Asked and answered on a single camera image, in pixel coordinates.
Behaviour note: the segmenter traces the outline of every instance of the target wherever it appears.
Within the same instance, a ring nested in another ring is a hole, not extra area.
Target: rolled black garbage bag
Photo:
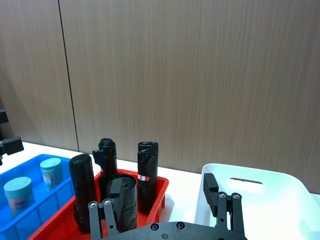
[[[117,173],[116,144],[111,138],[102,138],[98,150],[92,151],[94,162],[101,167],[101,177],[98,180],[100,188],[100,202],[106,199],[106,188],[109,176]]]
[[[124,188],[123,206],[120,213],[120,218],[117,224],[117,229],[120,233],[137,228],[137,184],[136,179],[128,174],[115,174],[110,176],[107,184],[107,197],[113,180],[122,178]]]
[[[138,209],[148,214],[157,198],[158,143],[138,144]]]
[[[88,154],[80,154],[69,161],[69,171],[74,189],[74,218],[82,234],[90,233],[88,204],[97,201],[95,177]]]

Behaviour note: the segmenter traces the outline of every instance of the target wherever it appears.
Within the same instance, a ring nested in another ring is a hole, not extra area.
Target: wood grain wall
[[[318,0],[60,0],[79,149],[224,163],[320,192]]]
[[[58,1],[0,1],[5,137],[78,150]]]

